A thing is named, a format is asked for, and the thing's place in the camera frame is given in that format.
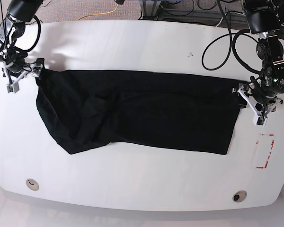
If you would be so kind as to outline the black t-shirt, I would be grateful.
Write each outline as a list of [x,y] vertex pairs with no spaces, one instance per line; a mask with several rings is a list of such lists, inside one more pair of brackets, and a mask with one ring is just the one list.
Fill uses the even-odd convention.
[[67,153],[132,143],[225,155],[239,80],[128,70],[42,69],[36,106]]

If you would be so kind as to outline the red tape rectangle marking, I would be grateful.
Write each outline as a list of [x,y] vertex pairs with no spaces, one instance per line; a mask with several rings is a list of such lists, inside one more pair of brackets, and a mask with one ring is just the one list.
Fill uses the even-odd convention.
[[261,133],[255,144],[253,166],[266,169],[274,147],[275,135]]

